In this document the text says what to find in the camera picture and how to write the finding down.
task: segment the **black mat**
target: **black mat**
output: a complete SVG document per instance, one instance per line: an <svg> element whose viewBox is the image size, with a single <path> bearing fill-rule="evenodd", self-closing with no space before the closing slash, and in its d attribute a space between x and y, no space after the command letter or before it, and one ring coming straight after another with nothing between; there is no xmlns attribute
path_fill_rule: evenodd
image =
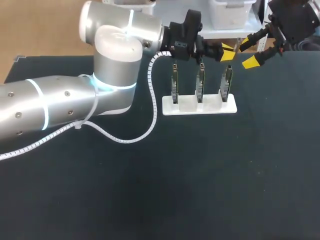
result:
<svg viewBox="0 0 320 240"><path fill-rule="evenodd" d="M89 126L0 162L2 240L259 240L320 236L319 52L288 52L264 67L232 65L238 112L163 116L171 60L153 82L158 123L145 140L112 142ZM92 120L119 138L148 129L146 74L122 115ZM205 92L216 93L225 64L205 59ZM196 65L179 63L180 94L194 93ZM28 57L7 83L91 74L93 58ZM15 150L52 132L1 142Z"/></svg>

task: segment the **silver robot arm segment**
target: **silver robot arm segment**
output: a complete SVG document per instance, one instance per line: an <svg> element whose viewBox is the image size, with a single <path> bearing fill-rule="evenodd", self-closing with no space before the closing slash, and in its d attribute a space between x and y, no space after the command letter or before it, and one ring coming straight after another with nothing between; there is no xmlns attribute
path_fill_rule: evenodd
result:
<svg viewBox="0 0 320 240"><path fill-rule="evenodd" d="M161 21L88 1L79 33L95 47L92 76L46 76L0 85L0 140L84 119L96 98L94 116L131 107L142 55L160 50Z"/></svg>
<svg viewBox="0 0 320 240"><path fill-rule="evenodd" d="M165 28L160 19L114 5L87 1L83 5L79 23L81 40L94 45L96 31L103 25L115 26L138 39L143 45L144 54L153 56L161 48Z"/></svg>

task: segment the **cable wrap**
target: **cable wrap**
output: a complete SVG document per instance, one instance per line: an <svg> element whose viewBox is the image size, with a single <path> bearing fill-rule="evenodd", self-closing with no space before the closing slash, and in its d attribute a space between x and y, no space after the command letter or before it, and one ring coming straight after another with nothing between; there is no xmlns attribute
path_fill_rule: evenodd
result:
<svg viewBox="0 0 320 240"><path fill-rule="evenodd" d="M92 106L90 113L88 114L88 116L84 120L71 122L71 123L59 128L58 130L50 133L49 135L45 136L44 138L40 139L39 141L36 141L35 143L32 143L26 147L23 147L21 149L15 150L15 151L7 152L4 154L0 154L0 161L10 159L10 158L25 154L27 152L30 152L31 150L36 149L37 147L41 146L42 144L48 142L49 140L55 138L56 136L62 134L63 132L65 132L73 127L77 128L77 129L81 128L82 124L88 125L94 129L96 129L97 131L102 133L107 138L109 138L112 141L115 141L117 143L120 143L120 144L133 144L133 143L141 141L142 139L145 139L152 132L152 130L154 129L156 122L157 122L158 109L157 109L156 95L155 95L154 88L152 85L152 69L153 69L153 65L154 65L155 61L160 57L171 57L171 53L169 51L157 52L157 54L153 56L153 58L151 59L151 61L149 63L148 71L147 71L147 81L148 81L148 87L149 87L149 91L150 91L150 95L151 95L151 99L152 99L152 105L153 105L153 119L152 119L152 123L151 123L149 129L140 137L137 137L137 138L131 139L131 140L119 139L115 136L112 136L111 134L109 134L108 132L103 130L101 127L96 125L95 123L93 123L91 121L87 121L92 116L92 114L94 113L94 111L96 110L97 105L98 105L98 100L97 100L98 99L97 98L98 89L95 86L95 100L94 100L94 103L93 103L93 106ZM80 75L80 77L84 77L84 76L92 79L92 77L89 75L86 75L86 74Z"/></svg>

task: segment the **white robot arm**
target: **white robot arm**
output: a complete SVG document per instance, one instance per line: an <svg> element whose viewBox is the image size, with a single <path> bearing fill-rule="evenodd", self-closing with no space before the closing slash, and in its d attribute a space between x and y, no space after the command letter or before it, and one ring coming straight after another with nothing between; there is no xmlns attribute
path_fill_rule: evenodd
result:
<svg viewBox="0 0 320 240"><path fill-rule="evenodd" d="M92 115L124 113L134 98L142 55L160 50L163 33L157 18L87 1L79 34L94 46L93 75L46 76L1 85L0 139L84 119L95 98Z"/></svg>
<svg viewBox="0 0 320 240"><path fill-rule="evenodd" d="M170 56L184 61L194 58L198 64L203 56L216 61L233 58L234 53L224 49L222 43L207 43L198 35L201 30L198 11L189 10L183 23L171 22L167 27L160 19L142 12L87 1L81 11L79 35L83 42L94 46L92 75L46 76L0 85L0 140L67 125L27 147L0 154L0 160L28 152L82 124L119 143L135 143L145 138L157 120L151 80L157 58ZM154 56L147 75L153 121L141 137L121 140L87 120L96 115L121 114L131 107L143 54Z"/></svg>

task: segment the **screw hole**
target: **screw hole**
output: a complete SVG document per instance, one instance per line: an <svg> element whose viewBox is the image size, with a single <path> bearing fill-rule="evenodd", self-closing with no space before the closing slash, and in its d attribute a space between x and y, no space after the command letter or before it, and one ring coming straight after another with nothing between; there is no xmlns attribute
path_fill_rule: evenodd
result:
<svg viewBox="0 0 320 240"><path fill-rule="evenodd" d="M151 44L150 44L150 42L144 42L143 43L143 47L145 48L145 49L148 49L148 48L150 48L151 47Z"/></svg>

